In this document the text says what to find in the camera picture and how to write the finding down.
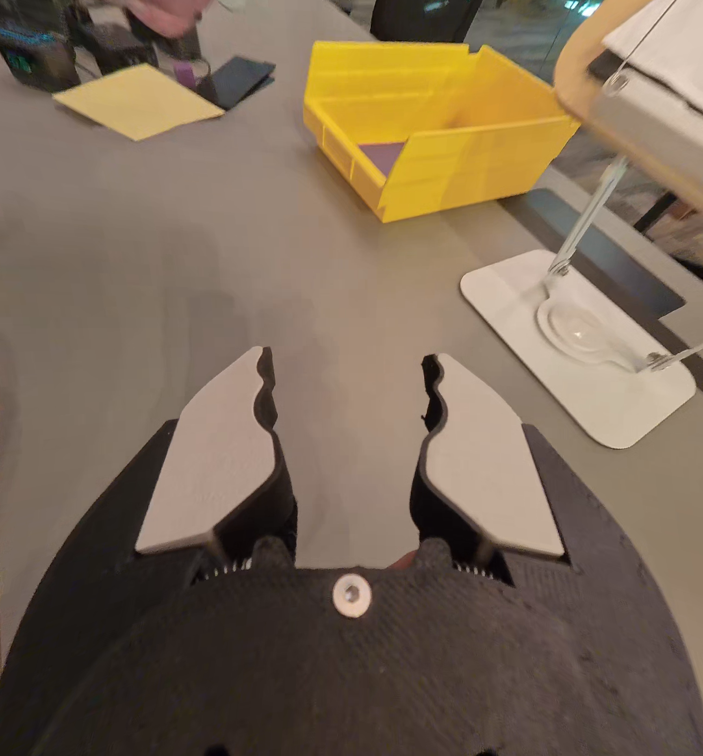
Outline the black chair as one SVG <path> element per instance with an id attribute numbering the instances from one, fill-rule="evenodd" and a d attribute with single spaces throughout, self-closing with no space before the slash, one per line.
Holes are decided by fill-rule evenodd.
<path id="1" fill-rule="evenodd" d="M 370 34 L 381 42 L 463 43 L 482 1 L 377 1 Z"/>

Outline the purple paper sheet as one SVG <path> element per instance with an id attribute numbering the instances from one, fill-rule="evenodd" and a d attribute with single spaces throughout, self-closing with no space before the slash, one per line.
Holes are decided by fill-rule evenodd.
<path id="1" fill-rule="evenodd" d="M 358 146 L 378 171 L 387 177 L 406 146 L 406 142 L 365 143 Z"/>

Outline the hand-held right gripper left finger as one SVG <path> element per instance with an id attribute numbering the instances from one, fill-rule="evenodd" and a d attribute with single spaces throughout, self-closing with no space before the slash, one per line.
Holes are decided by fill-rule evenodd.
<path id="1" fill-rule="evenodd" d="M 275 430 L 272 350 L 255 346 L 217 374 L 181 411 L 135 550 L 202 548 L 240 564 L 263 537 L 295 562 L 298 505 Z"/>

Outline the yellow plastic bin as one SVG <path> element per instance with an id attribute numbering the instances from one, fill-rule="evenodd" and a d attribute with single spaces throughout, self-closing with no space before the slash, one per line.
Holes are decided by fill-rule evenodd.
<path id="1" fill-rule="evenodd" d="M 527 193 L 580 123 L 484 45 L 313 44 L 304 124 L 383 223 Z M 385 177 L 360 144 L 406 142 Z"/>

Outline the white lamp stand base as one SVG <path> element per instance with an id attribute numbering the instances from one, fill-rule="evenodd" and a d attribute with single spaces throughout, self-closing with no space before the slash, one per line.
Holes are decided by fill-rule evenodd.
<path id="1" fill-rule="evenodd" d="M 703 212 L 703 2 L 603 2 L 565 45 L 555 93 L 618 150 L 553 255 L 465 274 L 460 290 L 594 441 L 630 448 L 696 392 L 686 361 L 575 270 L 583 236 L 629 163 Z"/>

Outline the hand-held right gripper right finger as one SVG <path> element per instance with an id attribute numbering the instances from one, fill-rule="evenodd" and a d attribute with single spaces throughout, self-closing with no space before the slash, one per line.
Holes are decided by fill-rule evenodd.
<path id="1" fill-rule="evenodd" d="M 426 355 L 422 373 L 426 435 L 410 492 L 420 542 L 445 543 L 454 569 L 507 569 L 506 555 L 564 565 L 521 418 L 448 354 Z"/>

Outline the yellow paper sheet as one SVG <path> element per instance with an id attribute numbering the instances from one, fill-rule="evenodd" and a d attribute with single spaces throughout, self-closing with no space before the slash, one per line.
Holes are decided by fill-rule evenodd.
<path id="1" fill-rule="evenodd" d="M 53 100 L 135 142 L 225 114 L 147 63 L 55 93 Z"/>

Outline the black electronic device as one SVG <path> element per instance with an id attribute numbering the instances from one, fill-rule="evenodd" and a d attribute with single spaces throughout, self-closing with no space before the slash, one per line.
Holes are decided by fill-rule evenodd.
<path id="1" fill-rule="evenodd" d="M 158 67 L 154 47 L 136 38 L 124 26 L 83 25 L 82 34 L 83 46 L 93 56 L 103 76 L 140 64 Z"/>
<path id="2" fill-rule="evenodd" d="M 74 47 L 62 35 L 2 23 L 0 55 L 13 78 L 33 89 L 56 93 L 82 83 Z"/>

